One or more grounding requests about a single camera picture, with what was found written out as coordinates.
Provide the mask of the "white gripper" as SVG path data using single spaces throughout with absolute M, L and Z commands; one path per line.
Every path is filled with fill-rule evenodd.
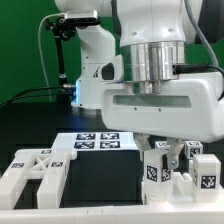
M 218 72 L 181 74 L 163 82 L 159 94 L 135 94 L 130 84 L 122 83 L 104 91 L 102 119 L 109 129 L 135 132 L 140 160 L 150 149 L 148 134 L 169 137 L 167 165 L 174 170 L 183 139 L 210 143 L 224 138 L 223 92 Z

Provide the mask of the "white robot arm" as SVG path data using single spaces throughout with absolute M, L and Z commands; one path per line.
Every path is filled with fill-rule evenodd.
M 123 56 L 104 91 L 106 127 L 164 136 L 167 166 L 178 166 L 184 140 L 224 137 L 224 76 L 208 65 L 188 65 L 183 47 L 197 24 L 201 0 L 56 0 L 60 11 L 96 10 L 118 23 Z

